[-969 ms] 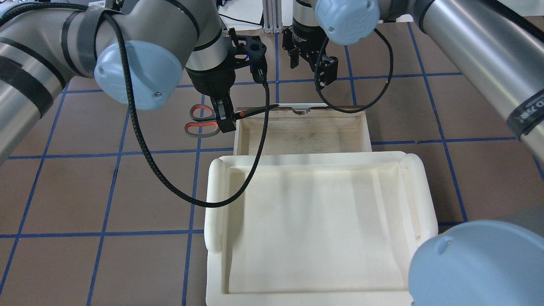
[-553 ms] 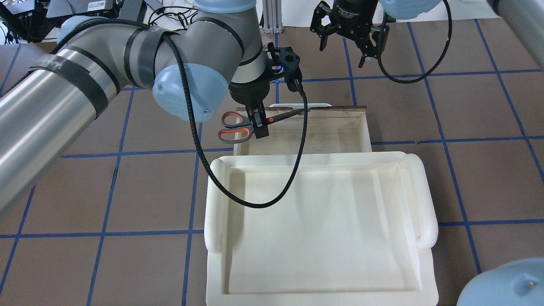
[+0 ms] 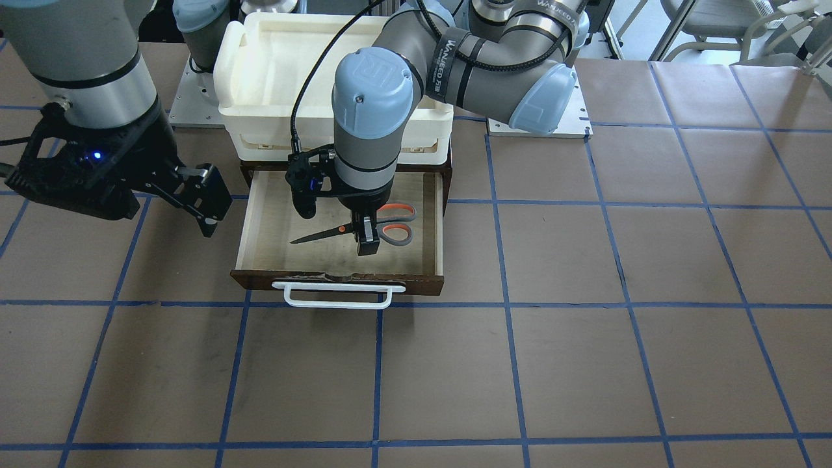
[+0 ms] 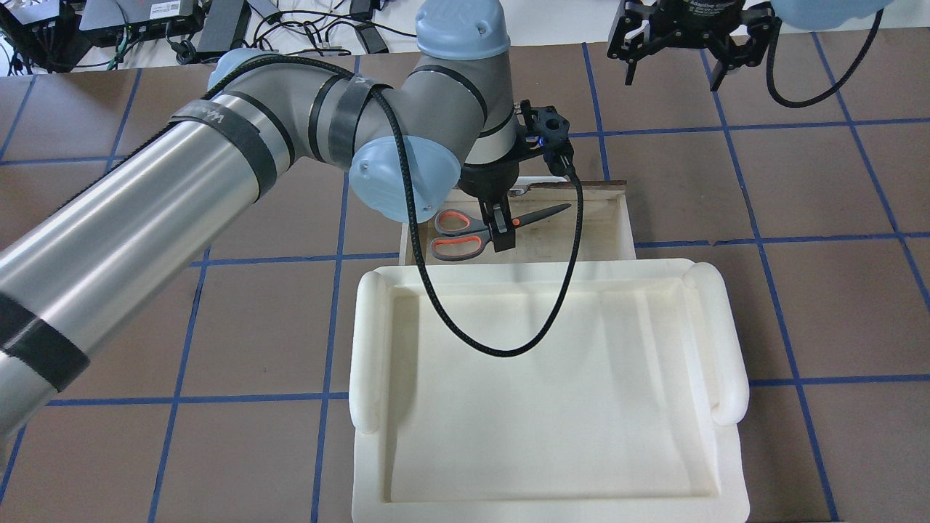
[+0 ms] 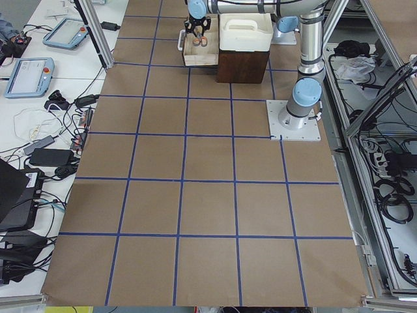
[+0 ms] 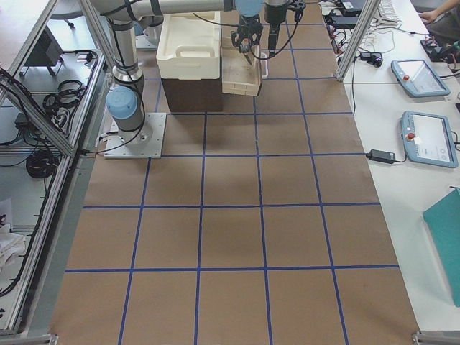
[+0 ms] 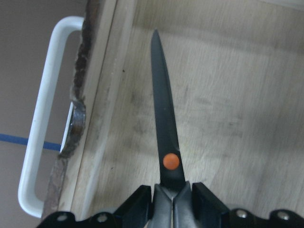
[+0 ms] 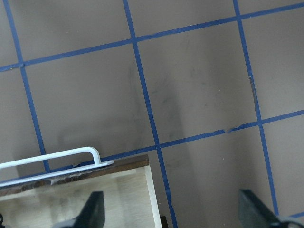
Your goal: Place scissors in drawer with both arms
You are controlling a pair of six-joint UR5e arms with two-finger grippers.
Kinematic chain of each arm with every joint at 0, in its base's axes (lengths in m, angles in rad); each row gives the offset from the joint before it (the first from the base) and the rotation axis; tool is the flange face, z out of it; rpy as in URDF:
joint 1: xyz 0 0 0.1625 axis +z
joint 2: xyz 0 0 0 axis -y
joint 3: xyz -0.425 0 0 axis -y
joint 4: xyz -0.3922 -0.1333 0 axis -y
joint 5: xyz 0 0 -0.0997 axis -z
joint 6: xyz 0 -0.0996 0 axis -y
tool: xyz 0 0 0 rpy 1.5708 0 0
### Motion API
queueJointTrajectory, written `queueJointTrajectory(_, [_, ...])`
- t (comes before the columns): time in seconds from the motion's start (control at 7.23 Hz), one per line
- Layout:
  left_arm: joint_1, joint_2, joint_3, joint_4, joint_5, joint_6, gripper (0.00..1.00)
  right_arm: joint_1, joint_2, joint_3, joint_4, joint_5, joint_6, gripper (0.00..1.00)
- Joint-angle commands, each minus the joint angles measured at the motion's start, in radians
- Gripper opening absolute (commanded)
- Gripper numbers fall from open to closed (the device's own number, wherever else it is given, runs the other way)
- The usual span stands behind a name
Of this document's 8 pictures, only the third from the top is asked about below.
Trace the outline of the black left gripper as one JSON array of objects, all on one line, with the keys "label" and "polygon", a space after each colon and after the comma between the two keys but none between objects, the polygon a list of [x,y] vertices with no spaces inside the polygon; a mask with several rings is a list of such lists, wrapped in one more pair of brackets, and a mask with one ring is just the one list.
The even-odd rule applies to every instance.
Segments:
[{"label": "black left gripper", "polygon": [[341,175],[335,175],[336,198],[344,207],[356,215],[357,254],[360,257],[374,255],[380,246],[380,235],[377,228],[377,216],[368,215],[380,210],[389,201],[393,188],[393,178],[380,188],[363,190],[352,187]]}]

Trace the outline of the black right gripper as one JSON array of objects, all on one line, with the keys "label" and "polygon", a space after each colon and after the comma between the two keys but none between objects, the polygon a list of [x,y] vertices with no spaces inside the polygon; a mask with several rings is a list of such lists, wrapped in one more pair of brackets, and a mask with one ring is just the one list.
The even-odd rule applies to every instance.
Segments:
[{"label": "black right gripper", "polygon": [[47,104],[13,169],[13,190],[32,202],[109,221],[133,218],[136,190],[160,196],[195,217],[209,238],[232,196],[212,164],[183,166],[163,106],[107,129],[72,125],[59,104]]}]

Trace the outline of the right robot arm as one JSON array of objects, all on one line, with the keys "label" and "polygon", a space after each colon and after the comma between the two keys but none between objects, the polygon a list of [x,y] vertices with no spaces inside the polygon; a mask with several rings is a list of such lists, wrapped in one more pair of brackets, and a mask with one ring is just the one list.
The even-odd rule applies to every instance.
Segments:
[{"label": "right robot arm", "polygon": [[3,1],[2,30],[48,102],[4,183],[32,202],[132,219],[137,192],[216,231],[232,197],[219,169],[188,168],[125,1]]}]

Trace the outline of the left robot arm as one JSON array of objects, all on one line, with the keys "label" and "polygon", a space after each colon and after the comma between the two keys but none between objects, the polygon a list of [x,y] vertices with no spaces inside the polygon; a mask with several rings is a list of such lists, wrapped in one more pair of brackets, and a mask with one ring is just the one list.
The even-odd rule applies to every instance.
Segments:
[{"label": "left robot arm", "polygon": [[359,255],[378,251],[403,134],[424,97],[535,135],[558,127],[589,18],[584,1],[485,1],[503,23],[456,27],[437,1],[408,1],[370,47],[343,57],[331,95],[335,183],[352,213]]}]

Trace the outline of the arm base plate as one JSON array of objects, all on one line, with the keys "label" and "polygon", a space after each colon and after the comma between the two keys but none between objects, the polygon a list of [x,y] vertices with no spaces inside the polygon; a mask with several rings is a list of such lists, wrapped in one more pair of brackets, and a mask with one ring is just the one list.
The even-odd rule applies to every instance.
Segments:
[{"label": "arm base plate", "polygon": [[169,120],[175,128],[217,129],[224,126],[214,75],[199,68],[192,56],[185,63]]},{"label": "arm base plate", "polygon": [[592,123],[580,83],[573,84],[573,91],[566,97],[556,97],[555,107],[544,109],[542,104],[534,104],[529,99],[522,101],[520,112],[512,116],[508,123],[491,118],[487,119],[488,133],[491,136],[507,137],[558,137],[584,138],[593,135]]}]

